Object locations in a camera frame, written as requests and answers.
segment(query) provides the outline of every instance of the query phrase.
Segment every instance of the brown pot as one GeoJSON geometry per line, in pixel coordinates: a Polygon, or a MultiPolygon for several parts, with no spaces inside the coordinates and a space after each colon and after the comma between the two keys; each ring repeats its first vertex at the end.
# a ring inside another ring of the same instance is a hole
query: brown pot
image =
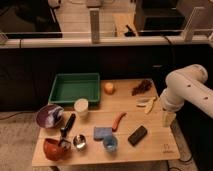
{"type": "Polygon", "coordinates": [[[64,157],[68,150],[67,148],[60,147],[59,141],[51,138],[46,138],[43,144],[43,150],[46,158],[49,160],[57,161],[64,157]]]}

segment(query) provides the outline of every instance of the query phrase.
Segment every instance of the green tray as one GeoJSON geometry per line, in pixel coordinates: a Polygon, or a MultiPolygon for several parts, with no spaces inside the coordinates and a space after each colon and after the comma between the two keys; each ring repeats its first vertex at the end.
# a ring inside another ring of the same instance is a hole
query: green tray
{"type": "Polygon", "coordinates": [[[49,96],[49,103],[73,105],[86,98],[90,105],[100,102],[100,75],[98,73],[57,74],[49,96]]]}

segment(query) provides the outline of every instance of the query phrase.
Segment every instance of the blue cup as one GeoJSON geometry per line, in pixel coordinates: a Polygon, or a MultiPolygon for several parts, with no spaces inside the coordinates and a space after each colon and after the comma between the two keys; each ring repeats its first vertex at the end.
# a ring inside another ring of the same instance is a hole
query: blue cup
{"type": "Polygon", "coordinates": [[[113,152],[117,149],[118,146],[118,140],[115,136],[113,135],[107,135],[106,137],[104,137],[103,139],[103,145],[104,148],[108,151],[108,152],[113,152]]]}

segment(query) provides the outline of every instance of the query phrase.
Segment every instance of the table leg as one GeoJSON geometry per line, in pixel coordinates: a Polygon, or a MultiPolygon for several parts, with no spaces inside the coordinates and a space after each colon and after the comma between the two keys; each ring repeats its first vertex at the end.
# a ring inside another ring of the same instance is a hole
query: table leg
{"type": "Polygon", "coordinates": [[[52,171],[60,171],[60,169],[57,166],[50,166],[52,171]]]}

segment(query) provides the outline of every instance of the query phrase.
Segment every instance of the blue sponge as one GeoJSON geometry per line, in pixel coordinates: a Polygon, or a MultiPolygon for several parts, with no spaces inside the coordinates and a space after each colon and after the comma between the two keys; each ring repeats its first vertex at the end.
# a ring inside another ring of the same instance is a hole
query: blue sponge
{"type": "Polygon", "coordinates": [[[104,137],[112,135],[112,127],[95,127],[93,139],[96,141],[103,140],[104,137]]]}

